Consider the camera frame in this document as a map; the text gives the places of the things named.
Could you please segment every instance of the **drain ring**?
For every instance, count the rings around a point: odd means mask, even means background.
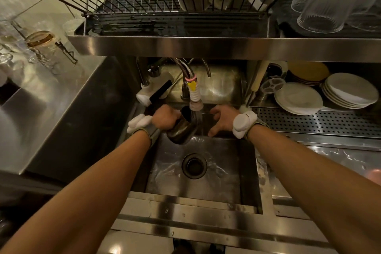
[[[207,161],[199,154],[187,155],[181,165],[185,176],[200,179],[207,172]]]

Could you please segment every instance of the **person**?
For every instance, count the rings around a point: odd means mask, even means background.
[[[231,131],[240,112],[218,105],[211,113],[218,122],[208,135],[215,136]],[[169,130],[179,117],[163,105],[152,123]],[[381,253],[381,186],[265,126],[255,124],[247,137],[336,251]],[[146,131],[136,131],[37,211],[0,253],[96,253],[150,144]]]

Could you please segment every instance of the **person's right hand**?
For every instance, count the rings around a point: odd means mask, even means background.
[[[232,131],[233,121],[240,114],[240,111],[230,105],[217,105],[210,110],[215,116],[213,119],[218,121],[208,132],[208,136],[215,136],[219,131]]]

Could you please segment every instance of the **sink basin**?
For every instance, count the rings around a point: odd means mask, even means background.
[[[185,144],[162,132],[146,154],[132,191],[230,204],[261,205],[254,146],[230,132],[208,137],[216,123],[202,115],[202,126]]]

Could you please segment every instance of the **plate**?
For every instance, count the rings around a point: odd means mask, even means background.
[[[301,83],[286,83],[275,93],[277,103],[286,111],[298,115],[315,114],[323,107],[323,99],[313,88]]]
[[[364,78],[350,73],[335,73],[326,80],[327,87],[342,100],[357,105],[377,102],[377,88]]]
[[[341,101],[339,101],[338,99],[334,98],[334,96],[332,96],[331,94],[328,93],[327,89],[322,86],[321,87],[321,90],[323,91],[323,94],[333,103],[341,106],[341,107],[344,107],[344,108],[350,108],[350,109],[359,109],[359,108],[364,108],[365,106],[356,106],[356,105],[349,105],[348,103],[343,103]]]
[[[320,82],[330,75],[327,66],[322,62],[289,61],[288,70],[307,82]]]

